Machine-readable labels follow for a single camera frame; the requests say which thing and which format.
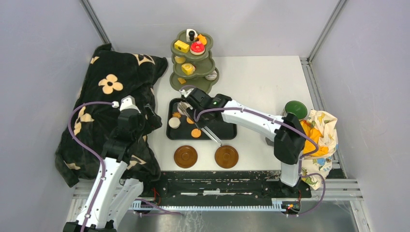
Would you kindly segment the steel tongs white handle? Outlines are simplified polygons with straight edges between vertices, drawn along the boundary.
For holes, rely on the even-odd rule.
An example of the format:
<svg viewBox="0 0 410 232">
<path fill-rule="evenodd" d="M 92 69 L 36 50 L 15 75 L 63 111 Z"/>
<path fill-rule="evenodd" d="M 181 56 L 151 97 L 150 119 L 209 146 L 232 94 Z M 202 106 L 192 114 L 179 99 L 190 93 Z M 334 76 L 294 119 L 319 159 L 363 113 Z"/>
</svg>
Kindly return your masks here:
<svg viewBox="0 0 410 232">
<path fill-rule="evenodd" d="M 200 129 L 202 132 L 204 132 L 211 140 L 218 143 L 219 146 L 222 146 L 221 139 L 208 126 L 204 126 L 204 127 L 199 126 L 197 120 L 195 119 L 196 111 L 194 110 L 194 108 L 191 105 L 190 105 L 190 109 L 187 109 L 187 111 L 189 113 L 189 118 L 194 121 L 195 126 L 198 129 Z"/>
</svg>

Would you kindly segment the white glazed donut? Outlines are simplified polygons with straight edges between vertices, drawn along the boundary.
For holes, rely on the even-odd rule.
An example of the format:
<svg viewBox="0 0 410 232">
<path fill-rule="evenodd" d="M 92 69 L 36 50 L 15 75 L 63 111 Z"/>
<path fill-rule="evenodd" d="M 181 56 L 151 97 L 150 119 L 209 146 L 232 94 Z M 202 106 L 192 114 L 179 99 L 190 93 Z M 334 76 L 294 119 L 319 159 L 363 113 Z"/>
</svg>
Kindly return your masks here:
<svg viewBox="0 0 410 232">
<path fill-rule="evenodd" d="M 188 103 L 181 101 L 177 104 L 178 112 L 184 116 L 189 116 L 187 109 L 190 109 L 190 105 Z"/>
<path fill-rule="evenodd" d="M 209 81 L 214 81 L 215 79 L 217 79 L 217 77 L 218 77 L 218 72 L 214 70 L 211 74 L 205 76 L 205 79 Z"/>
</svg>

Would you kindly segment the rectangular tan cracker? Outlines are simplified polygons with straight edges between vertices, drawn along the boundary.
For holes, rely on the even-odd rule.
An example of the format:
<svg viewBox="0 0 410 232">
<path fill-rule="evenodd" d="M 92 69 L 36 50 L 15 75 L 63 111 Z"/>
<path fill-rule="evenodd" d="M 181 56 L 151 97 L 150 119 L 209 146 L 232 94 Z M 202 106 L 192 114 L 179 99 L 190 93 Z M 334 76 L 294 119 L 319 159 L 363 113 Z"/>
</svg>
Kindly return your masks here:
<svg viewBox="0 0 410 232">
<path fill-rule="evenodd" d="M 179 82 L 181 85 L 183 85 L 183 84 L 186 83 L 186 80 L 185 80 L 184 78 L 180 78 L 180 77 L 179 77 L 177 80 L 178 80 L 178 82 Z"/>
</svg>

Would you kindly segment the yellow swirl roll cake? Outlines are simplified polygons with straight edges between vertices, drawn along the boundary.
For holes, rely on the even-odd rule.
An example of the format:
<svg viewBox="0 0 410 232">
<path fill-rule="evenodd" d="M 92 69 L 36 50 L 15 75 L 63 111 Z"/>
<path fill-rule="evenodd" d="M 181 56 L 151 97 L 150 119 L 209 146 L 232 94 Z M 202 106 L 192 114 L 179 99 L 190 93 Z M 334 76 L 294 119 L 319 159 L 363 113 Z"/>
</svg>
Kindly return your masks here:
<svg viewBox="0 0 410 232">
<path fill-rule="evenodd" d="M 185 75 L 189 76 L 195 72 L 196 67 L 191 63 L 184 63 L 181 65 L 181 70 Z"/>
</svg>

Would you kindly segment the yellow cream cupcake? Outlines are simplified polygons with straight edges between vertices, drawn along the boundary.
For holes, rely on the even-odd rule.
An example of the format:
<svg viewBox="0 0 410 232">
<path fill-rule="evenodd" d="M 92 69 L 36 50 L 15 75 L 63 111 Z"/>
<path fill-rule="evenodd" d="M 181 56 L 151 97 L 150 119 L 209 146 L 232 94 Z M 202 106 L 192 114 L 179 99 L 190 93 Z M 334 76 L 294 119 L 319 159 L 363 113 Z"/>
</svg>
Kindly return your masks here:
<svg viewBox="0 0 410 232">
<path fill-rule="evenodd" d="M 186 58 L 185 57 L 179 57 L 179 56 L 174 56 L 174 60 L 176 63 L 178 64 L 183 64 L 186 62 Z"/>
</svg>

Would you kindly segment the red glazed donut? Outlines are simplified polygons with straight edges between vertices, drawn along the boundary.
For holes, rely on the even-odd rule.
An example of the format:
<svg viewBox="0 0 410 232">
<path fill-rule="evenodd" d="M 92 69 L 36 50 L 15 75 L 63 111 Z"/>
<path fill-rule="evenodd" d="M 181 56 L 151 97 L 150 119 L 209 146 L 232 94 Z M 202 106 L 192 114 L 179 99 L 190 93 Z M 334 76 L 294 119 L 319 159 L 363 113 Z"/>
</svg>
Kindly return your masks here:
<svg viewBox="0 0 410 232">
<path fill-rule="evenodd" d="M 205 45 L 200 41 L 193 42 L 190 45 L 190 52 L 196 56 L 202 55 L 205 52 Z"/>
</svg>

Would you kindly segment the yellow layered cake slice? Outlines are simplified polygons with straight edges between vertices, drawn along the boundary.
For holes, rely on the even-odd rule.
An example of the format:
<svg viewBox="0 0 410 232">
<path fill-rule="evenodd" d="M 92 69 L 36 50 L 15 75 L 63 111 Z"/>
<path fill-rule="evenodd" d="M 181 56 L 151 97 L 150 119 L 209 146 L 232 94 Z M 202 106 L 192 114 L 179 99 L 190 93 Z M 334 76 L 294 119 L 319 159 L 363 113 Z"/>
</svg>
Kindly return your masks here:
<svg viewBox="0 0 410 232">
<path fill-rule="evenodd" d="M 182 53 L 188 53 L 190 51 L 190 45 L 181 40 L 177 40 L 174 43 L 174 48 L 175 50 L 180 51 Z"/>
</svg>

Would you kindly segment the orange fish-shaped pastry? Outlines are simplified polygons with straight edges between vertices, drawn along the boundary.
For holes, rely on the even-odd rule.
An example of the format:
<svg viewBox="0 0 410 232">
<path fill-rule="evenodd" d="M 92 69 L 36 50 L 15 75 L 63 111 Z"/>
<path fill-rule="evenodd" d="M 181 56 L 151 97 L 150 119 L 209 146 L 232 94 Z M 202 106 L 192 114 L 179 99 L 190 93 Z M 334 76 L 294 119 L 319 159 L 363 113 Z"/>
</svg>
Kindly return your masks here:
<svg viewBox="0 0 410 232">
<path fill-rule="evenodd" d="M 203 36 L 202 34 L 199 34 L 196 38 L 197 42 L 200 42 L 203 45 L 207 44 L 207 38 L 205 36 Z"/>
</svg>

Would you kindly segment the white cake block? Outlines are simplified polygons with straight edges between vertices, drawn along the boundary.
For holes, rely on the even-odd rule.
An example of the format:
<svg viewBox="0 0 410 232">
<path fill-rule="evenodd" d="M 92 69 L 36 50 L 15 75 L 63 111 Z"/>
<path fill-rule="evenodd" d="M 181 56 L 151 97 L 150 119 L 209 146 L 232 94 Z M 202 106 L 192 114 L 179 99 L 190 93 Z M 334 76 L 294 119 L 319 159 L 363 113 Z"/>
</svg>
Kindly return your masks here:
<svg viewBox="0 0 410 232">
<path fill-rule="evenodd" d="M 197 40 L 198 33 L 193 29 L 186 29 L 186 41 L 192 43 Z"/>
</svg>

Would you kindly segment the grey mug white inside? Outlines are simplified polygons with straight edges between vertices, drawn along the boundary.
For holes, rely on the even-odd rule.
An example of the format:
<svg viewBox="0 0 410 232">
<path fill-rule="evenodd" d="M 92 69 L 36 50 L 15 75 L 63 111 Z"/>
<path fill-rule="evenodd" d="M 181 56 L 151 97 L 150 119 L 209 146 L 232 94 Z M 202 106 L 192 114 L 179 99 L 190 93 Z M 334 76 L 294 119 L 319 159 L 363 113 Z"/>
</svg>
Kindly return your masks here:
<svg viewBox="0 0 410 232">
<path fill-rule="evenodd" d="M 272 146 L 272 147 L 274 146 L 274 139 L 265 137 L 265 142 L 268 146 Z"/>
</svg>

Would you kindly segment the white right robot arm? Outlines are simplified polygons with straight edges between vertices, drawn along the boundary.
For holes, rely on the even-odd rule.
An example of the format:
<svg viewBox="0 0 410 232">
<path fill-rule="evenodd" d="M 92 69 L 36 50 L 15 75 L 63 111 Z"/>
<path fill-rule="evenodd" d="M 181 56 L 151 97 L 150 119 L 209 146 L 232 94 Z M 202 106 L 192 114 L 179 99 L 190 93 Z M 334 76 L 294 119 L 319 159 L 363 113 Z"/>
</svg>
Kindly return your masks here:
<svg viewBox="0 0 410 232">
<path fill-rule="evenodd" d="M 296 116 L 275 116 L 246 107 L 231 97 L 217 94 L 211 97 L 194 86 L 179 90 L 182 102 L 178 109 L 190 117 L 211 140 L 221 139 L 209 128 L 212 122 L 232 123 L 257 132 L 273 142 L 274 156 L 280 164 L 279 191 L 292 197 L 299 190 L 300 158 L 307 140 Z"/>
</svg>

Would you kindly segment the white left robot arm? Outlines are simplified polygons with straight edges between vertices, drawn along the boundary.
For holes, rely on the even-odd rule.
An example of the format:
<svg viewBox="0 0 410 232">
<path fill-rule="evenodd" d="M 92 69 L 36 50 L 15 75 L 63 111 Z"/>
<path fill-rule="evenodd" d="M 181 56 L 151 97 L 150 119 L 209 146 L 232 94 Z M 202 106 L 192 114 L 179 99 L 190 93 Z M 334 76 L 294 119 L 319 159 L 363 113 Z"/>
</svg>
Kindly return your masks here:
<svg viewBox="0 0 410 232">
<path fill-rule="evenodd" d="M 126 176 L 122 190 L 117 196 L 114 192 L 127 167 L 134 160 L 132 157 L 140 151 L 139 144 L 143 137 L 162 126 L 161 118 L 151 104 L 140 108 L 135 98 L 127 96 L 121 101 L 101 101 L 119 110 L 117 126 L 110 133 L 108 140 L 98 154 L 81 142 L 74 134 L 72 123 L 68 122 L 68 131 L 72 138 L 99 161 L 99 169 L 87 201 L 74 222 L 67 222 L 65 232 L 115 232 L 125 213 L 138 196 L 151 193 L 152 183 L 159 179 L 161 170 L 152 152 L 143 154 L 138 162 L 141 171 L 136 175 Z"/>
</svg>

